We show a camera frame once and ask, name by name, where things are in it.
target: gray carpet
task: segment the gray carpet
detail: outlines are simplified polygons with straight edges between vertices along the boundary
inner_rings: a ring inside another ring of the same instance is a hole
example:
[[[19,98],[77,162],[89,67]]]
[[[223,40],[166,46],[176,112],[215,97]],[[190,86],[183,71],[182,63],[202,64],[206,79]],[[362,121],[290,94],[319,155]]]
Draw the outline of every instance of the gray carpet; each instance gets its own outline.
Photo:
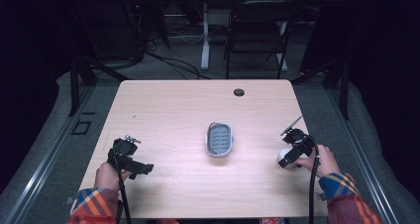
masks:
[[[300,61],[310,33],[310,25],[300,24],[294,27],[286,57],[288,71],[282,75],[282,78],[293,79],[298,76]],[[202,41],[190,44],[181,39],[171,39],[170,42],[170,49],[161,42],[151,45],[151,48],[156,48],[154,53],[157,55],[182,59],[199,69]],[[213,79],[224,79],[223,48],[223,34],[214,33],[211,41],[210,68],[206,71],[199,69],[202,75]],[[270,61],[264,60],[265,56],[233,57],[236,65],[251,62],[251,64],[263,64],[270,67],[275,64],[274,56]],[[114,62],[108,65],[117,66],[118,64]],[[139,64],[118,71],[133,79],[196,78],[195,74],[181,70],[175,71],[173,67],[151,56],[145,56]],[[95,73],[99,78],[97,86],[86,87],[80,83],[83,95],[82,104],[73,119],[67,117],[70,111],[69,74],[65,74],[57,81],[60,94],[54,110],[27,158],[0,196],[1,223],[7,221],[13,223],[15,220],[20,223],[64,223],[67,220],[70,205],[63,202],[67,197],[75,196],[77,193],[119,84],[115,78],[100,70],[95,70]],[[276,72],[261,74],[238,72],[232,73],[232,76],[250,79],[275,78]],[[375,189],[369,186],[368,177],[363,172],[364,168],[360,166],[358,155],[352,148],[354,143],[346,127],[350,126],[360,144],[363,145],[367,161],[380,187],[383,188],[385,200],[389,202],[395,215],[387,217],[387,220],[390,223],[418,223],[420,220],[419,203],[395,179],[391,169],[382,158],[380,142],[359,92],[351,86],[349,97],[351,120],[343,122],[341,114],[336,109],[337,92],[323,89],[320,83],[323,76],[319,74],[304,84],[294,86],[308,131],[318,143],[327,145],[333,150],[342,171],[350,172],[357,180],[359,190],[370,207],[378,213],[383,213],[382,204],[377,203],[375,199]],[[31,186],[28,185],[31,177],[37,174],[39,165],[46,162],[46,155],[52,151],[57,142],[61,143],[61,146],[60,149],[53,150],[56,153],[56,159],[50,163],[52,168],[45,173],[47,179],[40,184],[39,189],[35,189],[33,198],[24,198],[22,194],[31,190]],[[137,220],[135,223],[143,223],[143,220]],[[292,218],[290,223],[308,223],[308,220],[307,218]],[[326,223],[326,218],[316,218],[315,223]]]

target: cable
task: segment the cable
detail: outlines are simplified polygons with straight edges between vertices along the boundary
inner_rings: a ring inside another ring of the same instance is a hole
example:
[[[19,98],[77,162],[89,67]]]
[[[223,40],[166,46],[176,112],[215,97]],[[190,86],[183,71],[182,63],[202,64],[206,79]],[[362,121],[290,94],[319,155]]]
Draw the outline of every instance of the cable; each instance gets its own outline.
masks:
[[[311,171],[311,181],[309,184],[309,223],[313,224],[314,223],[314,185],[315,185],[315,175],[316,175],[316,171],[319,165],[319,151],[318,151],[318,146],[315,143],[315,140],[311,136],[308,136],[308,137],[315,144],[315,160],[314,160],[313,169]]]
[[[126,186],[124,184],[124,180],[123,177],[121,176],[121,169],[118,166],[118,161],[117,161],[117,153],[115,152],[116,150],[116,145],[114,145],[114,162],[115,162],[115,166],[116,166],[116,170],[117,170],[117,174],[118,174],[118,178],[119,178],[119,184],[120,184],[120,191],[121,191],[121,196],[123,198],[123,204],[124,204],[124,211],[126,213],[126,220],[127,220],[127,224],[131,224],[131,216],[130,216],[130,208],[129,208],[129,201],[127,199],[127,193],[126,193]]]
[[[163,56],[158,56],[158,55],[156,55],[156,54],[153,54],[153,53],[151,53],[151,52],[146,52],[146,54],[147,55],[149,55],[149,56],[152,56],[152,57],[154,57],[154,58],[156,58],[156,59],[159,59],[159,60],[161,60],[161,61],[163,61],[163,62],[165,62],[165,63],[167,63],[169,66],[171,66],[179,75],[181,75],[182,77],[184,77],[185,79],[186,79],[186,76],[185,75],[183,75],[183,74],[181,74],[178,70],[177,70],[177,68],[180,68],[180,69],[183,69],[183,70],[185,70],[185,71],[187,71],[187,72],[190,72],[190,73],[192,73],[192,74],[195,74],[195,75],[197,75],[197,77],[196,77],[196,79],[199,79],[200,77],[202,77],[202,78],[207,78],[207,79],[211,79],[210,77],[207,77],[207,76],[204,76],[204,75],[202,75],[199,71],[198,71],[198,69],[194,66],[194,65],[192,65],[192,64],[190,64],[190,63],[188,63],[188,62],[185,62],[185,61],[183,61],[183,60],[180,60],[180,59],[177,59],[177,58],[169,58],[169,57],[163,57]]]

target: plaid sleeve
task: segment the plaid sleeve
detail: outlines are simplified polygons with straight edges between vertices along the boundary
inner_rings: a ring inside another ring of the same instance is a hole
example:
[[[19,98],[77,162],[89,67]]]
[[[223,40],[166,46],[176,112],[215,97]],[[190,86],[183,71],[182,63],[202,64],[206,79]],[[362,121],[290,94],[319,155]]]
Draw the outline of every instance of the plaid sleeve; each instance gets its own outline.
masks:
[[[328,223],[381,224],[381,218],[363,201],[348,173],[330,173],[319,179],[328,199]]]
[[[324,190],[327,199],[333,197],[354,194],[360,195],[353,178],[348,173],[330,173],[319,179],[319,185]]]
[[[80,190],[67,223],[79,223],[82,219],[102,219],[104,223],[115,222],[118,195],[114,190],[100,187]]]

